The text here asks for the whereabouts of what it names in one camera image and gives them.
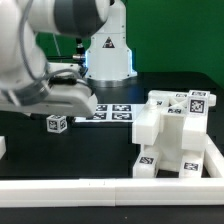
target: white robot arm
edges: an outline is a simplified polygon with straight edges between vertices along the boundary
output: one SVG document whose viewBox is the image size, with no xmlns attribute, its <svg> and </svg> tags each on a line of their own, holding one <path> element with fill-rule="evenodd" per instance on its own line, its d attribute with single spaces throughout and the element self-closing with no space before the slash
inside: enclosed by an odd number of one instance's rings
<svg viewBox="0 0 224 224">
<path fill-rule="evenodd" d="M 0 110 L 91 116 L 97 104 L 92 90 L 75 70 L 52 71 L 33 31 L 90 37 L 106 22 L 111 2 L 0 0 Z M 59 74 L 74 83 L 49 82 Z"/>
</svg>

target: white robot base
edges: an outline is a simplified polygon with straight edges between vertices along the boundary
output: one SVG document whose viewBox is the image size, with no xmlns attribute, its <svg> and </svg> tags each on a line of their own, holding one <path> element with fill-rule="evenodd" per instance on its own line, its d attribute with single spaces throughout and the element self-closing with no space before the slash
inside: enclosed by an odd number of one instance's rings
<svg viewBox="0 0 224 224">
<path fill-rule="evenodd" d="M 92 36 L 86 65 L 86 78 L 92 86 L 123 86 L 137 77 L 132 69 L 132 51 L 126 44 L 126 8 L 121 0 L 115 1 L 107 22 Z"/>
</svg>

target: white frame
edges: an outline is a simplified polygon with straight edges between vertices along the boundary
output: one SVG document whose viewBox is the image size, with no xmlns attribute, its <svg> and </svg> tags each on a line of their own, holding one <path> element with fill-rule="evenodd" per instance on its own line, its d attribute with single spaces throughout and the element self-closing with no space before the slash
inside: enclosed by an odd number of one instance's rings
<svg viewBox="0 0 224 224">
<path fill-rule="evenodd" d="M 223 205 L 224 158 L 208 137 L 213 178 L 0 181 L 0 207 Z"/>
</svg>

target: white cube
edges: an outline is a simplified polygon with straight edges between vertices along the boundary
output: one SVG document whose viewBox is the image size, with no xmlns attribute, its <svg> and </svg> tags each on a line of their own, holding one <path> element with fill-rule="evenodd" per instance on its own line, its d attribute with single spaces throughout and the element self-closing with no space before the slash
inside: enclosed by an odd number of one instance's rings
<svg viewBox="0 0 224 224">
<path fill-rule="evenodd" d="M 203 171 L 203 152 L 185 151 L 180 171 L 180 178 L 201 178 Z"/>
<path fill-rule="evenodd" d="M 209 96 L 210 92 L 191 90 L 188 97 L 188 114 L 193 116 L 207 115 Z"/>
<path fill-rule="evenodd" d="M 133 178 L 153 178 L 159 170 L 159 152 L 141 152 L 133 167 Z"/>
<path fill-rule="evenodd" d="M 183 126 L 181 148 L 205 151 L 207 140 L 207 116 L 187 116 Z"/>
<path fill-rule="evenodd" d="M 67 129 L 66 116 L 51 115 L 47 118 L 47 131 L 61 133 Z"/>
<path fill-rule="evenodd" d="M 150 109 L 149 105 L 145 105 L 132 124 L 132 142 L 153 145 L 159 133 L 159 122 L 160 109 Z"/>
</svg>

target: black tabletop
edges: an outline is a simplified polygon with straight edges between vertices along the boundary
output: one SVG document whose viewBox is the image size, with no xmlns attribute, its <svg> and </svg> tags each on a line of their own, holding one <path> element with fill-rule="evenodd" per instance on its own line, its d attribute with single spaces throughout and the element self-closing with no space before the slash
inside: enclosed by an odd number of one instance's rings
<svg viewBox="0 0 224 224">
<path fill-rule="evenodd" d="M 142 73 L 118 88 L 95 88 L 102 104 L 143 104 L 150 90 L 206 90 L 217 95 L 208 134 L 224 152 L 224 90 L 206 75 L 192 72 Z M 48 133 L 46 116 L 0 112 L 0 135 L 7 153 L 1 180 L 131 178 L 139 146 L 131 123 L 68 123 L 62 134 Z M 161 172 L 160 176 L 176 176 Z M 0 223 L 223 223 L 224 206 L 148 206 L 0 209 Z"/>
</svg>

